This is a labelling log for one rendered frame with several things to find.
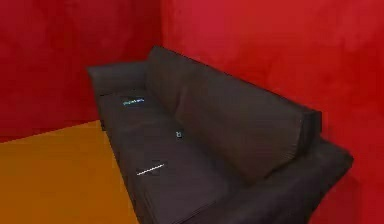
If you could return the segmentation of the black flat device white edge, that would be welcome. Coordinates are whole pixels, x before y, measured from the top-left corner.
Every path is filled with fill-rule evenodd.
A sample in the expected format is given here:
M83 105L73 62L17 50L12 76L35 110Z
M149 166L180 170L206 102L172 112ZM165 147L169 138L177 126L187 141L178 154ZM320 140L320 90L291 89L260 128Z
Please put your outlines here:
M136 168L137 176L158 176L161 170L167 166L165 161L152 160Z

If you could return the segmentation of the dark brown sofa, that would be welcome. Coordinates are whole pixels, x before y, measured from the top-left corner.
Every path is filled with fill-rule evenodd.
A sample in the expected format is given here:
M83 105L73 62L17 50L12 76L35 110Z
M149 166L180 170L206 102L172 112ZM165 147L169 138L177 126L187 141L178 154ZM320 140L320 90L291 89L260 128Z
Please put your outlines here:
M308 224L352 166L318 110L172 50L88 74L139 224ZM152 160L167 166L137 176Z

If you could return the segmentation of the black flat device blue edge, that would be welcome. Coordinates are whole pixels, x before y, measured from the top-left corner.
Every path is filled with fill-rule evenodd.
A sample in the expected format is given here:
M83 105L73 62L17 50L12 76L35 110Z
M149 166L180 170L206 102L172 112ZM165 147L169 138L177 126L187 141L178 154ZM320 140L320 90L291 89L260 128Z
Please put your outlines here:
M123 106L131 106L139 103L143 103L145 101L144 97L136 97L136 96L121 96L120 97Z

